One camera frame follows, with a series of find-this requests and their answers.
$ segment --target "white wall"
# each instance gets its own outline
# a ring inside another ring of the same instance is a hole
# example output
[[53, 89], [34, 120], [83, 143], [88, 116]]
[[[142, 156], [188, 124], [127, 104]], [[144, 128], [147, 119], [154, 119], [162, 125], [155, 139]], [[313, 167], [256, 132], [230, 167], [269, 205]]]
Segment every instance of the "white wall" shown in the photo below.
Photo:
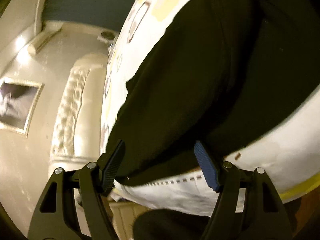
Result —
[[70, 69], [77, 59], [88, 53], [107, 52], [107, 46], [97, 40], [97, 35], [74, 30], [62, 28], [34, 57], [24, 53], [25, 47], [3, 75], [44, 84], [30, 121], [28, 137], [0, 130], [0, 201], [25, 235], [48, 180], [52, 132]]
[[0, 18], [0, 75], [20, 50], [16, 39], [23, 35], [26, 42], [35, 36], [43, 5], [39, 0], [11, 0]]

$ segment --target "yellow stripe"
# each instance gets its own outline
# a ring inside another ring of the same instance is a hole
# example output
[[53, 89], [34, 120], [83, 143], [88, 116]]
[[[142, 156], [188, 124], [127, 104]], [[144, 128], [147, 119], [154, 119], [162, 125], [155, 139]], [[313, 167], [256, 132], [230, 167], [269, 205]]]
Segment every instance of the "yellow stripe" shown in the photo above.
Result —
[[116, 187], [114, 187], [114, 188], [112, 189], [112, 191], [113, 191], [114, 193], [118, 194], [119, 196], [122, 196], [122, 195], [121, 195], [121, 192], [120, 192]]
[[319, 186], [320, 186], [320, 172], [312, 176], [310, 179], [305, 180], [304, 182], [294, 186], [293, 188], [279, 195], [282, 201], [285, 201], [295, 196], [300, 197], [302, 195], [305, 195]]

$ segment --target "white picture frame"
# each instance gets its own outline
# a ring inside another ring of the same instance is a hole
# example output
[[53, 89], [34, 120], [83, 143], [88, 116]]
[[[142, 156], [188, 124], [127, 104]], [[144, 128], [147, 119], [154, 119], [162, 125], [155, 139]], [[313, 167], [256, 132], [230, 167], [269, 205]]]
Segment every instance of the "white picture frame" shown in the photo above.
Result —
[[[18, 98], [12, 99], [10, 88], [8, 87], [15, 89], [15, 85], [17, 89], [22, 90], [22, 93], [23, 91], [25, 91], [25, 93]], [[40, 82], [12, 79], [9, 77], [4, 77], [0, 79], [0, 101], [3, 104], [2, 111], [0, 110], [0, 113], [1, 113], [0, 129], [1, 130], [8, 130], [11, 132], [15, 132], [24, 137], [28, 136], [31, 118], [34, 113], [36, 103], [39, 99], [42, 87], [43, 87], [43, 84]], [[6, 103], [6, 106], [8, 107], [6, 108], [6, 110], [4, 110], [4, 97], [6, 97], [6, 100], [8, 100], [8, 103]], [[19, 108], [20, 98], [24, 99], [24, 100], [20, 100], [20, 102], [24, 104], [23, 105], [24, 111], [23, 111], [23, 114], [20, 114], [19, 116], [18, 111], [14, 111], [14, 106]]]

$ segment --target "black pants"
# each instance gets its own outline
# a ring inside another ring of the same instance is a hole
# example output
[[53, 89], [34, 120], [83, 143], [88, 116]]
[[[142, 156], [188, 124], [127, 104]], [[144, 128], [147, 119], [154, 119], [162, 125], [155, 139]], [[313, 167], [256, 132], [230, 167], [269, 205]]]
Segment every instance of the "black pants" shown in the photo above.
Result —
[[137, 218], [134, 240], [198, 240], [209, 217], [184, 214], [174, 210], [152, 210]]

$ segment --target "metal bolt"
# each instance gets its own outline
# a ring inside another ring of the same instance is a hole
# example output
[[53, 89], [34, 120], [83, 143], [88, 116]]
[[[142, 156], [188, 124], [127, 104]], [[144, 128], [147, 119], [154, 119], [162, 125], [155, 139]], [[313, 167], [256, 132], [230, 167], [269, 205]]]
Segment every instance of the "metal bolt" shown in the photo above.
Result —
[[223, 167], [229, 169], [229, 168], [232, 167], [232, 164], [231, 164], [230, 162], [224, 162], [224, 163], [223, 163]]
[[95, 162], [88, 163], [88, 165], [87, 165], [87, 167], [88, 167], [89, 169], [93, 169], [93, 168], [95, 168], [96, 166], [97, 166], [97, 164], [96, 164]]
[[63, 172], [63, 169], [62, 169], [62, 168], [56, 168], [56, 169], [54, 170], [54, 173], [55, 173], [55, 174], [60, 174], [61, 172]]
[[264, 169], [259, 167], [259, 168], [257, 168], [257, 172], [260, 173], [260, 174], [263, 174], [264, 173]]

